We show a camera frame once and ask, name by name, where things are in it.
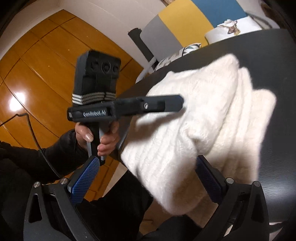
hand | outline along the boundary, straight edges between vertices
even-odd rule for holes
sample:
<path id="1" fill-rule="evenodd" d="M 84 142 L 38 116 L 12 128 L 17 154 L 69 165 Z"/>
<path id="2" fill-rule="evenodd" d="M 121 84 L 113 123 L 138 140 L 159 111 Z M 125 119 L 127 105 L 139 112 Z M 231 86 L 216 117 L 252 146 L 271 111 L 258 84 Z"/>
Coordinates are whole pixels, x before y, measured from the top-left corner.
<path id="1" fill-rule="evenodd" d="M 119 141 L 118 129 L 119 122 L 112 122 L 110 125 L 110 131 L 101 137 L 101 144 L 98 145 L 98 156 L 107 156 L 114 151 L 115 146 Z M 92 142 L 94 140 L 92 132 L 89 128 L 80 124 L 80 122 L 76 123 L 75 132 L 78 144 L 86 150 L 86 142 Z"/>

camera lens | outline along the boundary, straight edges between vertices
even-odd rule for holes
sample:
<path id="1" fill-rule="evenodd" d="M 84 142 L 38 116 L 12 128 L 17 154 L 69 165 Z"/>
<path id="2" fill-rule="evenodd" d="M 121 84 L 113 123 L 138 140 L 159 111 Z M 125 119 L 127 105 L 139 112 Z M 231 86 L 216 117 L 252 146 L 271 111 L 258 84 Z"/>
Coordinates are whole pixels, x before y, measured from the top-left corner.
<path id="1" fill-rule="evenodd" d="M 113 67 L 113 73 L 114 73 L 114 74 L 117 74 L 117 73 L 118 73 L 118 67 L 117 67 L 117 66 L 114 66 L 114 67 Z"/>
<path id="2" fill-rule="evenodd" d="M 97 71 L 99 69 L 99 63 L 98 63 L 98 61 L 94 61 L 94 62 L 91 63 L 91 69 L 93 71 Z"/>
<path id="3" fill-rule="evenodd" d="M 105 74 L 107 74 L 107 73 L 110 71 L 110 68 L 111 68 L 111 66 L 110 66 L 109 63 L 103 63 L 103 64 L 102 64 L 102 70 L 103 70 L 103 72 L 104 72 Z"/>

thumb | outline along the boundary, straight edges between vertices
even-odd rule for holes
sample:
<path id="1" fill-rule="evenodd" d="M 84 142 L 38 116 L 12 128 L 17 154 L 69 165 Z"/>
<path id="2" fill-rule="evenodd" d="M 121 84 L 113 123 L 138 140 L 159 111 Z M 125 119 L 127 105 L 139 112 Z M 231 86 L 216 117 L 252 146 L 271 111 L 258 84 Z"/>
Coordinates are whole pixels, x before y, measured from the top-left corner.
<path id="1" fill-rule="evenodd" d="M 76 124 L 75 132 L 77 135 L 82 137 L 87 142 L 92 142 L 94 140 L 94 136 L 93 136 L 91 130 L 88 127 L 86 127 L 80 123 Z"/>

dark tabletop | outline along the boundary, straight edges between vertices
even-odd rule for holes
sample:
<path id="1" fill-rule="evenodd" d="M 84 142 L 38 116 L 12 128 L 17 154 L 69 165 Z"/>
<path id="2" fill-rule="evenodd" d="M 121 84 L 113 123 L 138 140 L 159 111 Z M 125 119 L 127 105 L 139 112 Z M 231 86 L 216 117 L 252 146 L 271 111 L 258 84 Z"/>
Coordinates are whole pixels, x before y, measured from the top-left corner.
<path id="1" fill-rule="evenodd" d="M 296 45 L 284 29 L 263 30 L 211 44 L 173 61 L 120 95 L 145 96 L 169 71 L 198 69 L 233 53 L 250 71 L 255 89 L 277 98 L 260 154 L 262 184 L 270 222 L 287 220 L 296 205 Z M 131 118 L 120 119 L 123 142 Z"/>

black cable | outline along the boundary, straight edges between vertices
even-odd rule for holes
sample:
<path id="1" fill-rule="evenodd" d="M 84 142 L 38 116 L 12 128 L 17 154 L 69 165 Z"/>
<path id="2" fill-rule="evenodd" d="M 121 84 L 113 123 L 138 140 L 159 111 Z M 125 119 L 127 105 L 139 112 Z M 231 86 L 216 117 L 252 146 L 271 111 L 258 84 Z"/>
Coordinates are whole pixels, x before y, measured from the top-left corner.
<path id="1" fill-rule="evenodd" d="M 26 117 L 27 117 L 28 126 L 29 126 L 29 128 L 30 128 L 31 135 L 32 135 L 32 137 L 33 137 L 33 139 L 34 139 L 34 142 L 35 142 L 36 146 L 38 147 L 38 149 L 39 149 L 39 151 L 41 152 L 41 155 L 43 156 L 44 160 L 47 162 L 47 164 L 48 164 L 49 167 L 52 169 L 52 171 L 55 173 L 55 175 L 57 175 L 57 177 L 58 177 L 59 179 L 61 179 L 62 176 L 61 176 L 61 175 L 55 170 L 55 168 L 51 165 L 51 163 L 46 159 L 45 155 L 43 154 L 42 149 L 41 149 L 41 147 L 40 147 L 40 145 L 39 145 L 39 143 L 38 143 L 38 141 L 37 141 L 37 139 L 36 139 L 36 137 L 35 137 L 34 131 L 33 131 L 33 129 L 32 129 L 32 126 L 31 126 L 31 122 L 30 122 L 30 118 L 29 118 L 29 114 L 28 114 L 28 113 L 15 114 L 13 117 L 9 118 L 7 121 L 5 121 L 5 122 L 3 122 L 2 124 L 0 124 L 0 127 L 3 126 L 5 123 L 9 122 L 10 120 L 12 120 L 12 119 L 13 119 L 14 117 L 16 117 L 16 116 L 18 116 L 18 117 L 26 116 Z"/>

